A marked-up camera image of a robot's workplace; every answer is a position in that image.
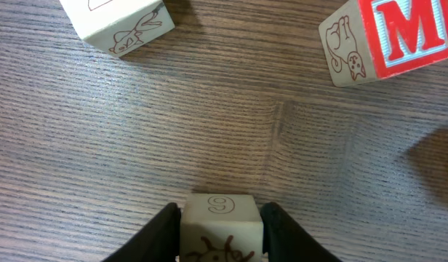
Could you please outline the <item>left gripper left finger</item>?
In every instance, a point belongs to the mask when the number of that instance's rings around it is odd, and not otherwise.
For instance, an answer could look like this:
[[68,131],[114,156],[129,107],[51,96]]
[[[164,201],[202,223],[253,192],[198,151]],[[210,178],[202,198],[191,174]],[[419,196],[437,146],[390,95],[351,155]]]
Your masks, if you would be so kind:
[[167,204],[103,262],[175,262],[179,256],[181,211]]

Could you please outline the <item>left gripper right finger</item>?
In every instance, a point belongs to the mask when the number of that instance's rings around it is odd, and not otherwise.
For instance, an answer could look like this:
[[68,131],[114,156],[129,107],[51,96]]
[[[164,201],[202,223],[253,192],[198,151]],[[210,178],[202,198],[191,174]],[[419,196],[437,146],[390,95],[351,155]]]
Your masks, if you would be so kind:
[[264,225],[263,252],[269,262],[341,262],[320,245],[275,202],[260,209]]

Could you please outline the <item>white block green E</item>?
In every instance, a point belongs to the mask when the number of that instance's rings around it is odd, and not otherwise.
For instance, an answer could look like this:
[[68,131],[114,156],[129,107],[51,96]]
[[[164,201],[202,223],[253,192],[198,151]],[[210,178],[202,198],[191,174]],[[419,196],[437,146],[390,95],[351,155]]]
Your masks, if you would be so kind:
[[263,222],[248,194],[190,194],[180,220],[181,262],[260,262]]

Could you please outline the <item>red M block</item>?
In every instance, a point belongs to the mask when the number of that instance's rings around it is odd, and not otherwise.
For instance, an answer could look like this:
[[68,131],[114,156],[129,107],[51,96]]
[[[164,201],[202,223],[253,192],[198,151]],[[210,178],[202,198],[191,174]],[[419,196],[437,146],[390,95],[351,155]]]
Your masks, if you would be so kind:
[[380,81],[448,59],[448,0],[349,0],[319,35],[336,87]]

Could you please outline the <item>plain white block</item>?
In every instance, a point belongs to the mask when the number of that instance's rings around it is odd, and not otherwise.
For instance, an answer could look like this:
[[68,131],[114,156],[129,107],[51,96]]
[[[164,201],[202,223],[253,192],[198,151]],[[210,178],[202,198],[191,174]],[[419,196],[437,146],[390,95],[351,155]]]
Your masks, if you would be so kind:
[[171,31],[162,0],[60,0],[79,38],[121,57]]

